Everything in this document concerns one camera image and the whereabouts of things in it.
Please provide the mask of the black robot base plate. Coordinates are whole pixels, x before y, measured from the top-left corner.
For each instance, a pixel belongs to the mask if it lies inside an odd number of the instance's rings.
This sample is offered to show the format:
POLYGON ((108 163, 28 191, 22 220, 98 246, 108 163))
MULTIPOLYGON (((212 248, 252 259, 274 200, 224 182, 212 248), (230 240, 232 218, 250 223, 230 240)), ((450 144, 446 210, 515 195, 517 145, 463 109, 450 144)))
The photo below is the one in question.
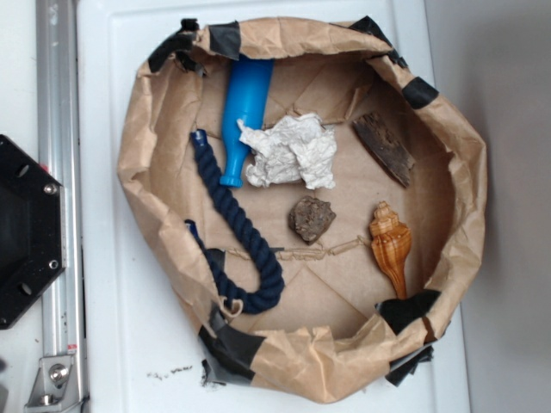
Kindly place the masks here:
POLYGON ((1 329, 12 328, 64 270, 62 189, 1 137, 1 329))

